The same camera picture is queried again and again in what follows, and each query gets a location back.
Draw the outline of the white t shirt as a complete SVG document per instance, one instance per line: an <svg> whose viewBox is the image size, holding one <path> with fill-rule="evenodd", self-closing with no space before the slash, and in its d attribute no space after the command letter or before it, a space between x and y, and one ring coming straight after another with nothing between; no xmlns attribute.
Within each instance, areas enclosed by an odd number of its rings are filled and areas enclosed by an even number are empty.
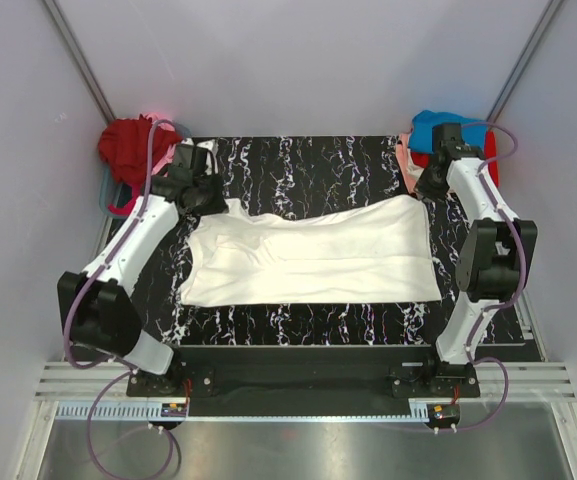
<svg viewBox="0 0 577 480"><path fill-rule="evenodd" d="M399 195L302 220L251 216L237 199L188 238L185 305L373 304L441 298L424 205Z"/></svg>

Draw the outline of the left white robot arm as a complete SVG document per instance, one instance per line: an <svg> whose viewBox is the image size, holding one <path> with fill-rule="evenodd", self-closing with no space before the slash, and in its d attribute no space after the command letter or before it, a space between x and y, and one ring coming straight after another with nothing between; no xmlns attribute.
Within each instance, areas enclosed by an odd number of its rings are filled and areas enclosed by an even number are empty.
<svg viewBox="0 0 577 480"><path fill-rule="evenodd" d="M175 352L149 334L132 293L153 251L186 216L223 213L223 177L194 178L169 172L144 186L134 208L112 240L81 272L64 272L57 283L64 353L75 368L73 346L98 351L131 369L157 376L173 375Z"/></svg>

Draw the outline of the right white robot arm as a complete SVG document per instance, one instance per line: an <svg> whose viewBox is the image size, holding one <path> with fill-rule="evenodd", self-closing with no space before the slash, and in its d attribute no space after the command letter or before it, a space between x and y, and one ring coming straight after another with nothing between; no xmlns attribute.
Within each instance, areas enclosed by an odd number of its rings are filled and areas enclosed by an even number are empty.
<svg viewBox="0 0 577 480"><path fill-rule="evenodd" d="M433 200L454 192L470 224L455 270L459 296L433 360L437 374L463 377L494 315L513 306L526 285L537 227L506 204L481 152L463 143L442 142L416 188Z"/></svg>

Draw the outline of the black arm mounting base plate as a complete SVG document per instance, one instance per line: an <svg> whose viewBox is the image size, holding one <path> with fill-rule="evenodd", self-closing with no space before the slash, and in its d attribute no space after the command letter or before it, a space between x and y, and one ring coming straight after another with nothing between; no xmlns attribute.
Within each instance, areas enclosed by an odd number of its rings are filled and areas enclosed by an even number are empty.
<svg viewBox="0 0 577 480"><path fill-rule="evenodd" d="M130 376L130 397L190 396L193 418L395 416L409 401L480 395L475 367L431 346L183 346L172 378Z"/></svg>

